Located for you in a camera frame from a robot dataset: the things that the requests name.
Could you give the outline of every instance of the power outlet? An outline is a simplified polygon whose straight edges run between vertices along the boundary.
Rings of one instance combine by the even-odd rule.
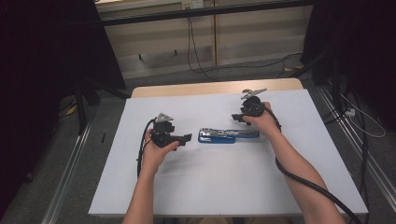
[[[181,2],[181,9],[183,10],[187,10],[187,9],[192,9],[192,1],[188,0],[188,1],[182,1]]]
[[[348,109],[346,110],[346,115],[347,115],[347,116],[350,116],[350,117],[354,117],[354,116],[355,116],[355,109],[348,108]]]
[[[192,8],[203,8],[204,0],[192,0],[191,4],[192,4]]]

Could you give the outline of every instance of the metal frame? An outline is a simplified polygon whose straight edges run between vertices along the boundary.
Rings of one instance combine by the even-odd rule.
[[[221,15],[221,14],[229,14],[229,13],[237,13],[237,12],[249,12],[249,11],[259,11],[259,10],[268,10],[268,9],[277,9],[277,8],[287,8],[287,7],[304,7],[304,6],[312,6],[316,2],[317,0],[287,0],[287,1],[274,1],[274,2],[266,2],[266,3],[258,3],[258,4],[229,6],[229,7],[204,7],[204,8],[190,9],[190,10],[154,13],[154,14],[141,15],[141,16],[109,18],[109,19],[103,19],[101,21],[80,21],[80,22],[62,23],[62,24],[57,24],[56,26],[63,28],[65,27],[86,28],[87,26],[88,27],[113,26],[113,25],[129,24],[129,23],[146,22],[146,21],[166,21],[166,20],[173,20],[180,18],[202,17],[202,16]]]
[[[92,116],[90,117],[85,129],[82,134],[79,135],[75,147],[73,148],[72,155],[70,156],[69,162],[64,168],[64,174],[58,184],[58,187],[52,196],[49,207],[44,215],[42,224],[54,224],[61,212],[62,205],[64,204],[64,199],[66,198],[66,194],[69,191],[70,184],[73,179],[73,175],[76,171],[76,167],[78,165],[78,159],[80,157],[81,151],[85,146],[85,142],[88,139],[88,135],[91,130],[92,121],[94,116],[96,115],[97,108],[92,112]]]
[[[335,107],[332,104],[332,95],[329,93],[328,90],[323,90],[322,88],[318,88],[320,95],[323,98],[323,101],[326,105],[330,108],[333,112],[335,118],[339,118],[339,113],[335,110]],[[353,148],[355,149],[358,156],[362,159],[362,151],[361,145],[362,140],[354,130],[350,122],[345,118],[345,116],[341,117],[338,120],[338,124],[340,125],[341,129],[343,130],[346,138],[349,140]],[[385,198],[388,200],[389,205],[392,207],[393,211],[396,212],[396,188],[393,183],[388,179],[384,171],[382,171],[381,167],[375,161],[371,153],[368,153],[367,156],[367,171],[370,173],[372,178],[374,179],[375,183],[381,189],[382,193],[384,194]]]

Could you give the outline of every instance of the forearm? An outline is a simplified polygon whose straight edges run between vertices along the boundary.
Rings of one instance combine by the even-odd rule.
[[[324,189],[326,185],[318,171],[289,143],[286,137],[279,131],[266,134],[273,146],[279,163],[283,168],[297,176],[307,179]],[[344,223],[334,203],[299,182],[286,177],[297,204],[303,211],[306,223]]]
[[[134,195],[122,223],[153,222],[154,176],[142,169],[134,188]]]

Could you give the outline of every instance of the white table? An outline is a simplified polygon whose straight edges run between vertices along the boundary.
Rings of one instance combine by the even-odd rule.
[[[246,87],[240,82],[234,84],[243,89]],[[136,182],[135,159],[142,132],[147,122],[160,112],[175,118],[172,121],[176,127],[174,135],[192,133],[192,140],[170,153],[156,174],[154,215],[256,217],[301,214],[284,176],[276,169],[275,155],[264,136],[238,139],[230,145],[200,144],[197,141],[200,128],[254,129],[231,117],[231,114],[239,113],[242,93],[175,96],[177,94],[168,94],[169,91],[162,92],[174,96],[127,101],[89,214],[114,217],[126,213]],[[329,191],[354,213],[367,213],[308,92],[267,91],[259,97],[271,102],[283,134],[317,168]]]

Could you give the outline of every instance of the metal tool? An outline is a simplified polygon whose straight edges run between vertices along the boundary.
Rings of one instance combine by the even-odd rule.
[[[232,144],[236,138],[257,138],[259,131],[253,130],[218,130],[202,128],[198,134],[198,142],[212,144]]]
[[[259,93],[261,93],[261,92],[264,92],[264,91],[267,91],[267,89],[264,88],[264,89],[256,90],[256,91],[252,91],[252,90],[243,90],[242,92],[247,92],[247,94],[244,95],[244,96],[242,96],[242,97],[241,97],[241,100],[248,99],[248,98],[250,98],[250,97],[252,97],[252,96],[255,96],[255,95],[257,95],[257,94],[259,94]]]

